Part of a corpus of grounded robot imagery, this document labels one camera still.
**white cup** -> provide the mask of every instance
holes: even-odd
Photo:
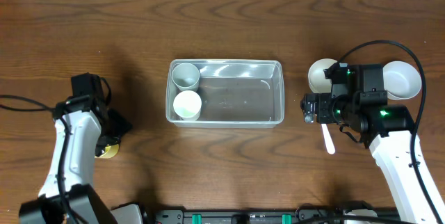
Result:
[[[190,63],[182,63],[176,66],[172,72],[173,83],[180,91],[197,91],[200,86],[200,70]]]
[[[309,68],[307,80],[313,93],[331,93],[331,80],[325,78],[324,70],[334,63],[336,63],[336,60],[324,58],[314,62]]]
[[[408,63],[393,61],[383,67],[383,84],[388,99],[411,99],[422,89],[422,80],[417,70]]]
[[[195,121],[201,115],[201,97],[193,91],[180,92],[173,101],[173,109],[182,120]]]

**wooden table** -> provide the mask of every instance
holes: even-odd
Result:
[[[369,40],[397,40],[420,58],[428,84],[419,135],[445,196],[445,0],[0,0],[0,93],[55,105],[70,77],[106,77],[111,106],[134,129],[113,159],[96,160],[95,189],[108,207],[290,209],[365,200],[394,206],[370,152],[299,107],[307,71]],[[274,129],[181,129],[165,118],[176,58],[278,60],[286,115]],[[350,63],[414,64],[396,47],[372,46]],[[416,116],[420,96],[405,101]],[[3,100],[2,104],[29,106]],[[0,223],[36,198],[55,143],[48,113],[0,111]]]

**stainless steel tray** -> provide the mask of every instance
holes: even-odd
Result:
[[[197,121],[182,120],[173,110],[173,100],[180,91],[172,81],[172,71],[181,63],[192,63],[200,70],[197,93],[202,108]],[[168,72],[165,115],[178,127],[274,127],[284,119],[281,64],[254,60],[174,60]]]

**tray rim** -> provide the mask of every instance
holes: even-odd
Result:
[[[255,61],[262,61],[262,62],[270,62],[270,63],[274,63],[276,66],[278,66],[278,70],[280,72],[280,76],[281,76],[281,80],[282,83],[280,85],[281,87],[281,91],[282,91],[282,96],[283,96],[283,103],[281,105],[282,108],[282,117],[279,120],[274,120],[274,121],[206,121],[206,120],[195,120],[195,121],[190,121],[190,120],[173,120],[170,119],[169,115],[168,115],[168,98],[169,98],[169,90],[170,90],[170,77],[172,76],[172,66],[175,63],[184,63],[184,62],[190,62],[190,61],[218,61],[221,63],[224,63],[225,61],[238,61],[238,62],[243,62],[245,61],[246,63],[249,62],[255,62]],[[235,124],[247,124],[247,125],[254,125],[254,124],[270,124],[270,125],[277,125],[281,122],[283,122],[284,120],[284,114],[285,114],[285,110],[284,110],[284,104],[286,103],[285,101],[286,96],[284,93],[284,74],[283,74],[283,69],[282,69],[282,65],[279,61],[276,60],[251,60],[251,59],[174,59],[171,63],[170,63],[170,67],[168,68],[168,77],[167,77],[167,87],[165,90],[165,117],[167,118],[167,120],[171,123],[198,123],[198,124],[230,124],[230,125],[235,125]]]

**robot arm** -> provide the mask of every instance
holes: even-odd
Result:
[[[305,122],[337,123],[360,133],[357,143],[371,150],[382,169],[402,221],[436,223],[411,167],[410,141],[414,122],[403,105],[387,105],[381,65],[336,63],[325,70],[332,81],[331,93],[306,94],[301,101]],[[445,218],[444,202],[421,153],[419,137],[415,154],[419,170],[436,210]]]
[[[70,192],[76,184],[93,186],[92,174],[95,163],[95,148],[99,140],[102,127],[92,111],[76,111],[63,116],[70,126],[67,155],[64,164],[65,190]],[[57,168],[60,160],[63,142],[65,140],[65,126],[61,120],[56,121],[56,147],[49,169],[48,177],[38,196],[47,198],[59,194],[57,187]]]
[[[105,98],[97,75],[81,74],[72,77],[71,82],[73,96],[58,103],[53,111],[57,138],[49,174],[38,199],[21,206],[20,223],[62,223],[67,211],[67,207],[62,207],[63,201],[82,223],[117,223],[119,219],[95,193],[92,175],[95,156],[100,156],[108,145],[117,145],[131,129],[131,124],[107,108],[110,93]],[[67,138],[65,127],[69,130]],[[62,195],[57,177],[59,164],[63,166],[65,193]],[[140,212],[133,216],[139,220]]]
[[[377,165],[382,169],[388,183],[400,219],[411,223],[436,223],[436,219],[426,202],[417,182],[414,169],[409,167],[411,133],[405,131],[389,132],[388,137],[376,136],[369,147]],[[416,154],[420,161],[419,170],[437,211],[445,218],[445,205],[426,166],[419,137],[416,137]]]

